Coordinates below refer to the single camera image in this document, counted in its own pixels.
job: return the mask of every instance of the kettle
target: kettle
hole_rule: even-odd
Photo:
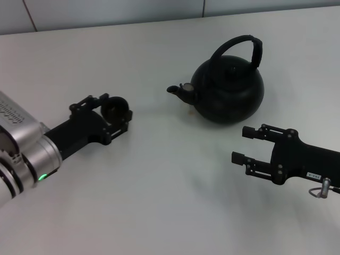
[[[253,42],[251,62],[236,56],[222,56],[244,41]],[[264,97],[264,83],[257,70],[261,58],[261,40],[250,35],[236,37],[201,64],[190,83],[170,86],[167,92],[193,105],[210,121],[231,124],[245,120],[256,112]]]

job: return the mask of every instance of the kettle handle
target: kettle handle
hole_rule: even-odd
[[[212,69],[213,65],[217,63],[217,61],[221,58],[221,56],[231,47],[236,44],[242,43],[244,41],[252,41],[254,45],[253,55],[251,57],[251,68],[256,69],[259,67],[262,59],[262,41],[260,39],[255,38],[254,36],[238,36],[234,39],[227,41],[222,44],[211,56],[209,66]]]

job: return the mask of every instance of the white table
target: white table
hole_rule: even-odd
[[[273,143],[241,136],[262,123],[340,151],[339,24],[327,7],[1,36],[1,90],[50,128],[87,95],[122,96],[134,113],[111,145],[85,147],[1,208],[0,254],[338,254],[340,196],[246,176],[231,153],[268,162]],[[219,127],[166,92],[248,34],[263,41],[265,83],[251,118]]]

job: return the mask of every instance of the label sticker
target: label sticker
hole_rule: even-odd
[[[312,173],[307,173],[307,177],[309,178],[314,178],[314,179],[318,179],[320,180],[321,179],[321,175],[318,175],[318,174],[312,174]]]

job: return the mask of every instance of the white wall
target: white wall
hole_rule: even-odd
[[[340,0],[206,0],[205,16],[340,5]]]
[[[0,35],[34,32],[22,0],[0,0]]]
[[[26,0],[38,31],[199,18],[203,0]]]

